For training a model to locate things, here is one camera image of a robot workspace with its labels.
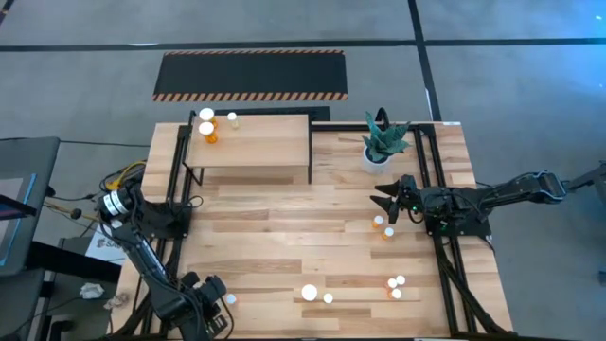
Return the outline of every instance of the floor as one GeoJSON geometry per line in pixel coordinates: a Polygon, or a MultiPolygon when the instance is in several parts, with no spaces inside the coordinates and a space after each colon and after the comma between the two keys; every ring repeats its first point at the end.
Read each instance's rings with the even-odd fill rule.
{"type": "MultiPolygon", "coordinates": [[[[606,158],[604,38],[599,0],[16,0],[0,26],[0,138],[148,144],[156,122],[198,109],[152,102],[164,51],[123,50],[128,44],[331,40],[347,53],[348,101],[213,107],[329,105],[333,120],[360,120],[379,106],[392,119],[431,112],[462,122],[478,181],[544,169],[570,178],[606,158]]],[[[52,186],[64,197],[94,192],[104,174],[146,154],[62,144],[52,186]]],[[[515,331],[606,338],[606,288],[597,282],[605,217],[590,188],[559,206],[491,215],[515,331]]],[[[57,243],[81,232],[45,212],[36,238],[57,243]]]]}

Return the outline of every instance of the wooden tabletop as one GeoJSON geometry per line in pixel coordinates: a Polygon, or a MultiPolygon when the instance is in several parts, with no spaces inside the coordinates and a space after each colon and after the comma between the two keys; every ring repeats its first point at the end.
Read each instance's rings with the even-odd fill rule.
{"type": "MultiPolygon", "coordinates": [[[[163,201],[179,124],[156,125],[143,180],[147,200],[163,201]]],[[[449,186],[473,187],[472,165],[461,126],[436,124],[437,141],[449,186]]],[[[217,274],[238,303],[234,338],[243,337],[413,337],[449,334],[437,261],[424,225],[401,215],[395,236],[383,241],[370,221],[383,215],[368,195],[408,173],[420,185],[413,145],[394,156],[387,174],[362,170],[361,133],[313,133],[313,183],[305,174],[206,172],[184,242],[179,273],[201,278],[217,274]],[[387,297],[389,278],[406,276],[402,298],[387,297]],[[301,288],[313,284],[318,298],[306,302],[301,288]],[[322,302],[330,293],[332,304],[322,302]]],[[[429,143],[426,146],[432,183],[436,184],[429,143]]],[[[478,238],[460,238],[467,279],[473,293],[506,329],[508,308],[494,256],[478,238]]],[[[134,296],[138,274],[127,261],[118,293],[134,296]]],[[[453,287],[460,330],[462,305],[453,287]]],[[[114,309],[115,329],[130,315],[130,305],[114,309]]],[[[178,338],[179,332],[170,332],[178,338]]]]}
{"type": "Polygon", "coordinates": [[[309,123],[307,115],[242,115],[233,129],[227,117],[216,117],[216,143],[208,144],[194,120],[187,155],[190,167],[308,166],[309,123]]]}

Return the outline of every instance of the black mat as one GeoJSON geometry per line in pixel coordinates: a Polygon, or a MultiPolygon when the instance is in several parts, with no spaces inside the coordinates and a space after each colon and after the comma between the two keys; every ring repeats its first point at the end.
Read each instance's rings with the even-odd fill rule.
{"type": "Polygon", "coordinates": [[[342,50],[176,51],[164,55],[155,101],[345,100],[342,50]]]}

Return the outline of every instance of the wooden plank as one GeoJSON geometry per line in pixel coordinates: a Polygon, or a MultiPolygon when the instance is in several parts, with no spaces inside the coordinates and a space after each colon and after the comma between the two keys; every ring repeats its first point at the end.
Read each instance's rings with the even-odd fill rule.
{"type": "MultiPolygon", "coordinates": [[[[165,200],[177,129],[178,124],[156,126],[142,188],[148,200],[165,200]]],[[[473,186],[461,127],[437,124],[436,130],[447,183],[473,186]]],[[[448,335],[433,242],[424,225],[402,214],[387,242],[370,225],[375,215],[384,216],[368,200],[379,194],[375,185],[404,173],[421,183],[416,150],[395,155],[387,173],[371,175],[361,166],[361,135],[314,133],[309,186],[305,173],[296,183],[301,179],[286,167],[207,169],[204,185],[192,186],[192,195],[203,196],[205,203],[194,211],[179,273],[216,274],[236,295],[238,302],[230,306],[236,318],[232,338],[448,335]],[[396,275],[406,276],[400,300],[389,298],[385,289],[396,275]],[[313,302],[301,297],[306,284],[318,288],[313,302]],[[326,293],[333,303],[322,301],[326,293]]],[[[414,144],[411,135],[406,140],[414,144]]],[[[431,154],[426,157],[435,183],[431,154]]],[[[459,240],[471,290],[495,321],[510,329],[494,255],[477,238],[459,240]]],[[[137,279],[126,265],[118,292],[132,295],[137,279]]],[[[462,303],[457,298],[454,305],[464,330],[462,303]]],[[[116,329],[130,310],[129,305],[113,311],[116,329]]],[[[180,335],[172,331],[169,337],[180,335]]]]}

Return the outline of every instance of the white plant pot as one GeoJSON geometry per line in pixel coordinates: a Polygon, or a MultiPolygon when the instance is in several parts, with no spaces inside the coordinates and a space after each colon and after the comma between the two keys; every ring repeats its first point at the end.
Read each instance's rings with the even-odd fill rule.
{"type": "Polygon", "coordinates": [[[382,163],[374,163],[366,157],[366,150],[368,147],[364,147],[364,151],[362,152],[362,167],[365,171],[371,174],[384,174],[387,172],[387,166],[389,165],[389,160],[391,157],[387,157],[385,161],[382,163]]]}

